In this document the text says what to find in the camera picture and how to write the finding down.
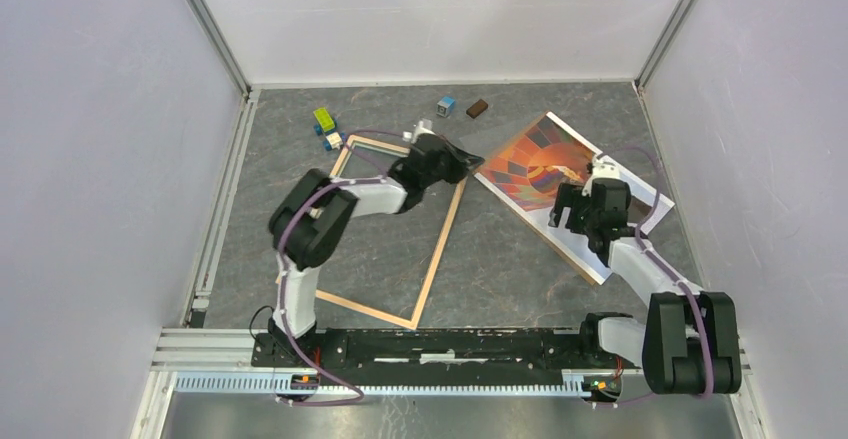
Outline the colourful balloon photo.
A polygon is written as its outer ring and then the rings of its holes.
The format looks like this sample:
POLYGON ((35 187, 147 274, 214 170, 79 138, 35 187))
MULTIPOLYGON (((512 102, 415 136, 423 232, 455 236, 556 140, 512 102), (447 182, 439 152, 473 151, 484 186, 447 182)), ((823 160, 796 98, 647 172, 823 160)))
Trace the colourful balloon photo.
POLYGON ((609 264, 611 274, 620 275, 648 303, 651 295, 672 291, 683 278, 662 259, 649 239, 651 230, 673 208, 674 203, 656 188, 638 177, 610 155, 588 142, 553 113, 547 113, 496 150, 479 168, 477 178, 506 204, 524 210, 553 207, 560 184, 583 187, 589 177, 588 164, 596 155, 614 161, 621 180, 630 186, 632 201, 628 224, 635 236, 612 243, 609 264))

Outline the brown cardboard backing board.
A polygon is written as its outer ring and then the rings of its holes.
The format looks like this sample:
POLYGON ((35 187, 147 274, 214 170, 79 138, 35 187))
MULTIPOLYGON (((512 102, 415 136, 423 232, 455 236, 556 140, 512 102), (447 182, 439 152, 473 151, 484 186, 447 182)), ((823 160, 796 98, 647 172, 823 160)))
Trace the brown cardboard backing board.
POLYGON ((513 203, 507 206, 589 283, 600 285, 607 280, 608 270, 597 258, 590 258, 586 238, 564 228, 565 217, 558 227, 550 226, 551 206, 530 211, 513 203))

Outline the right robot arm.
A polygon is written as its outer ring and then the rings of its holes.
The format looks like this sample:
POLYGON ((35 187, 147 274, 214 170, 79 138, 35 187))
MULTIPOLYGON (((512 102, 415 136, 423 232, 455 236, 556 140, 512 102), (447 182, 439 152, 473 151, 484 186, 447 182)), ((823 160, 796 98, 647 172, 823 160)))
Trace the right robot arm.
POLYGON ((577 341, 580 359, 602 367, 616 355, 643 371, 659 395, 734 394, 742 383, 736 308, 723 292, 703 291, 681 276, 628 221, 630 186, 621 179, 559 185, 549 215, 586 238, 588 249, 623 278, 647 307, 645 322, 627 314, 590 313, 577 341))

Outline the blue white cube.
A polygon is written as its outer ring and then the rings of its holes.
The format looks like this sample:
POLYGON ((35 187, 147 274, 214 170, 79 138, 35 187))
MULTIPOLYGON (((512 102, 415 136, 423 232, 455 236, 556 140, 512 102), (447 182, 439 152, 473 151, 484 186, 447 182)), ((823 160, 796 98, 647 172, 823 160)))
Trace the blue white cube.
POLYGON ((443 96, 436 104, 436 114, 439 117, 449 117, 453 112, 456 100, 450 96, 443 96))

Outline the small brown block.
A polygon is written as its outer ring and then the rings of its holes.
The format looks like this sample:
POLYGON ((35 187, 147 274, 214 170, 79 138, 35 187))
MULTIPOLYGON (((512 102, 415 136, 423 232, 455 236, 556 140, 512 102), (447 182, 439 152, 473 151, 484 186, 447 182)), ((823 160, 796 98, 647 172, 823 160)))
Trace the small brown block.
POLYGON ((466 109, 465 114, 466 114, 467 117, 469 117, 471 119, 476 119, 481 114, 486 112, 488 110, 488 108, 489 108, 489 103, 487 101, 485 101, 484 99, 478 99, 476 102, 474 102, 472 105, 470 105, 466 109))

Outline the white blue toy car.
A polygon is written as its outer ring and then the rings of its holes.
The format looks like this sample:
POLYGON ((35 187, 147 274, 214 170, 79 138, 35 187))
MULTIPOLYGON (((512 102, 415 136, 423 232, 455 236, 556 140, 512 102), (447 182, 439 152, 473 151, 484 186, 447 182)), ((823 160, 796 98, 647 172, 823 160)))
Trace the white blue toy car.
POLYGON ((326 151, 340 150, 344 148, 346 135, 340 132, 332 132, 324 135, 323 147, 326 151))

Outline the green blue toy car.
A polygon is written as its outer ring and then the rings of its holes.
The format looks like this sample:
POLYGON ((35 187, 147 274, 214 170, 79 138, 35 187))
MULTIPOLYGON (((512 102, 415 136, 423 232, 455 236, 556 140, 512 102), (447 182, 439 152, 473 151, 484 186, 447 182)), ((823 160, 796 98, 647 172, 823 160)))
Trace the green blue toy car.
POLYGON ((319 136, 326 136, 337 131, 337 123, 325 107, 313 111, 316 124, 314 131, 319 136))

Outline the aluminium base profile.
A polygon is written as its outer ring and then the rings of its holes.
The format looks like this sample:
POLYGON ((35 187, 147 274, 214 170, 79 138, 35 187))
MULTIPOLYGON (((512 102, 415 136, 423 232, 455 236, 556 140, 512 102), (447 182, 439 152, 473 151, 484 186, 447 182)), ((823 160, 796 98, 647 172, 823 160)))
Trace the aluminium base profile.
MULTIPOLYGON (((174 329, 162 333, 154 354, 157 366, 200 370, 247 372, 260 370, 289 371, 260 368, 251 364, 254 338, 251 331, 214 329, 174 329)), ((643 372, 635 370, 626 373, 643 372)), ((587 372, 565 370, 567 373, 587 372)))

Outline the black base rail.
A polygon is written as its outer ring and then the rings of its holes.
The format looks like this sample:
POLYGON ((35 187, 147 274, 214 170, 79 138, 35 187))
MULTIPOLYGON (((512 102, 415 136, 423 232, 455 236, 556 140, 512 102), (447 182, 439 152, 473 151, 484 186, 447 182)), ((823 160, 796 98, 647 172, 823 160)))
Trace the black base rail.
POLYGON ((617 376, 635 365, 576 329, 313 330, 294 343, 272 328, 254 338, 254 367, 316 374, 335 384, 551 384, 565 370, 617 376))

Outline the right corner aluminium post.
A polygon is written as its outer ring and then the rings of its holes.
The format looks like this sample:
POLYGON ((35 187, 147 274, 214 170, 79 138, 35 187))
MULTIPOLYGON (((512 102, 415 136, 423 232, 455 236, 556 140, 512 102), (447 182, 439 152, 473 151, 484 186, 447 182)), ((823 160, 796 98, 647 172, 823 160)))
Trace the right corner aluminium post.
POLYGON ((647 59, 633 81, 633 85, 638 95, 644 94, 648 83, 654 76, 657 68, 666 55, 669 47, 675 40, 676 35, 683 26, 684 21, 688 17, 696 2, 697 0, 677 0, 671 14, 660 32, 659 37, 654 43, 647 59))

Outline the corner aluminium post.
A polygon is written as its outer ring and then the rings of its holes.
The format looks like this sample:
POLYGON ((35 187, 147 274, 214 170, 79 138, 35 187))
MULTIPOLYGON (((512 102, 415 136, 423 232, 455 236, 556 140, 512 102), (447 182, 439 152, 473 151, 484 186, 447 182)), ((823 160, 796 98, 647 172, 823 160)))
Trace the corner aluminium post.
POLYGON ((189 7, 191 8, 195 18, 197 19, 201 29, 203 30, 204 34, 212 45, 217 57, 224 66, 224 69, 227 72, 229 78, 231 79, 235 87, 240 91, 240 93, 243 96, 247 97, 252 91, 252 86, 247 80, 242 68, 238 64, 238 61, 232 49, 228 45, 224 34, 219 25, 217 24, 207 2, 205 0, 186 1, 189 7))
POLYGON ((654 43, 647 59, 633 81, 633 85, 638 95, 644 94, 648 83, 654 76, 657 68, 666 55, 669 47, 675 40, 676 35, 683 26, 684 21, 688 17, 696 2, 697 0, 677 0, 671 14, 660 32, 659 37, 654 43))

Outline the left floor aluminium rail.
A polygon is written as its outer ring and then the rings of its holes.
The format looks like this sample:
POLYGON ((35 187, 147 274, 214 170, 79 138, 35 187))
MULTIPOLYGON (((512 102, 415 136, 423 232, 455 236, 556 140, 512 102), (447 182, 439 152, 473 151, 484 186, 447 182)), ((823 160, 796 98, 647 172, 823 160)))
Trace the left floor aluminium rail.
POLYGON ((261 93, 261 89, 248 93, 235 123, 209 222, 192 269, 182 327, 202 328, 205 323, 261 93))

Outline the left corner aluminium post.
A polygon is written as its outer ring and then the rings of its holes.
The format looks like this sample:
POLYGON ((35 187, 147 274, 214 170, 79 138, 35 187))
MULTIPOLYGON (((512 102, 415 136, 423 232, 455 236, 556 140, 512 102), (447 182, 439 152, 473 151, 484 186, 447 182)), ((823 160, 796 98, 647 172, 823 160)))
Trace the left corner aluminium post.
POLYGON ((224 69, 227 72, 229 78, 231 79, 235 87, 240 91, 240 93, 243 96, 247 97, 252 91, 252 86, 247 80, 242 68, 238 64, 238 61, 232 49, 228 45, 224 34, 219 25, 217 24, 207 2, 205 0, 186 1, 189 7, 191 8, 195 18, 197 19, 201 29, 203 30, 204 34, 212 45, 217 57, 224 66, 224 69))

